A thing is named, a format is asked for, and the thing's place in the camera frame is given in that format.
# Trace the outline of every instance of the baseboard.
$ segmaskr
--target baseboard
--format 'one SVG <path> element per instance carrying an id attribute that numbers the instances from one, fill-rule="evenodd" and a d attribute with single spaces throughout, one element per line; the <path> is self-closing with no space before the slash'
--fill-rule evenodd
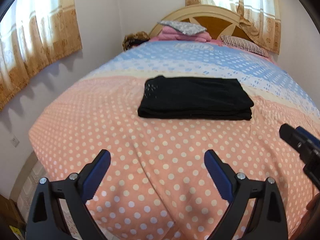
<path id="1" fill-rule="evenodd" d="M 24 163 L 10 193 L 10 199 L 17 202 L 20 192 L 32 168 L 36 165 L 38 158 L 35 152 L 32 152 Z"/>

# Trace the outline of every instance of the sheer curtain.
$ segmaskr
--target sheer curtain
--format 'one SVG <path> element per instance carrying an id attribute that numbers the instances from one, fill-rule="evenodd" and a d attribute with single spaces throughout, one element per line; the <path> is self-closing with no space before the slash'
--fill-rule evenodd
<path id="1" fill-rule="evenodd" d="M 186 0 L 187 5 L 211 4 L 240 14 L 240 28 L 256 44 L 279 54 L 281 20 L 278 0 Z"/>
<path id="2" fill-rule="evenodd" d="M 15 0 L 0 22 L 0 111 L 31 77 L 79 49 L 74 0 Z"/>

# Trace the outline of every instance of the white wall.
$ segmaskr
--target white wall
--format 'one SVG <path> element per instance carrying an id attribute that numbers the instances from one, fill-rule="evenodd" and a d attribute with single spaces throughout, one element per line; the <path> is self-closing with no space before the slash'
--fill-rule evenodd
<path id="1" fill-rule="evenodd" d="M 31 79 L 0 112 L 0 194 L 9 197 L 23 164 L 32 152 L 28 130 L 57 96 L 84 75 L 121 52 L 117 0 L 75 0 L 83 49 Z M 15 134 L 20 144 L 10 139 Z"/>
<path id="2" fill-rule="evenodd" d="M 320 34 L 299 0 L 279 0 L 281 47 L 277 63 L 320 108 Z"/>
<path id="3" fill-rule="evenodd" d="M 0 117 L 0 194 L 8 197 L 32 152 L 28 130 L 66 88 L 121 51 L 125 34 L 149 32 L 184 0 L 75 0 L 83 50 L 39 73 L 5 107 Z M 320 35 L 298 0 L 279 0 L 282 38 L 277 62 L 320 107 Z M 17 148 L 9 142 L 14 133 Z"/>

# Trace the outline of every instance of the bed sheet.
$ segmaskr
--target bed sheet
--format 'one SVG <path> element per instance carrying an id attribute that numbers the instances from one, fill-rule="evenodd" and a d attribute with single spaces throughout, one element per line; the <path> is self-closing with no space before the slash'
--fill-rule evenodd
<path id="1" fill-rule="evenodd" d="M 138 117 L 144 82 L 157 75 L 237 78 L 255 105 L 250 121 L 159 120 Z M 147 42 L 75 83 L 29 132 L 51 179 L 80 171 L 101 149 L 111 166 L 87 207 L 102 231 L 121 239 L 206 239 L 228 203 L 204 163 L 213 149 L 236 172 L 275 178 L 291 235 L 315 188 L 303 163 L 278 135 L 283 123 L 320 136 L 319 111 L 279 67 L 213 44 Z M 234 239 L 245 230 L 250 201 Z"/>

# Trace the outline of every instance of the tiled floor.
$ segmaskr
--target tiled floor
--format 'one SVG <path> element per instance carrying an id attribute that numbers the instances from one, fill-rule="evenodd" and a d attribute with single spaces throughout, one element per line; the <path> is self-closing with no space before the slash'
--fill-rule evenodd
<path id="1" fill-rule="evenodd" d="M 29 208 L 36 191 L 36 186 L 38 185 L 39 179 L 42 177 L 50 178 L 49 175 L 44 170 L 42 164 L 38 161 L 36 165 L 33 167 L 31 173 L 28 175 L 17 201 L 20 213 L 26 222 L 28 220 Z M 67 225 L 69 227 L 69 230 L 73 238 L 80 240 L 81 237 L 72 220 L 66 201 L 62 199 L 60 200 L 60 203 L 61 203 L 64 217 L 66 219 Z M 101 231 L 103 232 L 103 234 L 106 236 L 108 240 L 119 240 L 116 236 L 112 235 L 106 229 L 101 228 Z"/>

